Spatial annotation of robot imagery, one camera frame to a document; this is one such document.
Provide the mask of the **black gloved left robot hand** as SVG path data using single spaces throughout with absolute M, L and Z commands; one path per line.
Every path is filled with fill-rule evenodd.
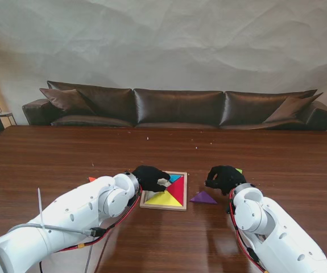
M 139 166 L 133 171 L 133 175 L 144 191 L 164 192 L 166 186 L 158 184 L 160 179 L 170 180 L 170 175 L 153 166 Z

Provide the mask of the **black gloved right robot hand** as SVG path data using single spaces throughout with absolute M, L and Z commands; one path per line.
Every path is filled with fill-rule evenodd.
M 212 189 L 219 189 L 226 196 L 230 191 L 247 183 L 245 177 L 232 166 L 214 166 L 208 173 L 205 186 Z

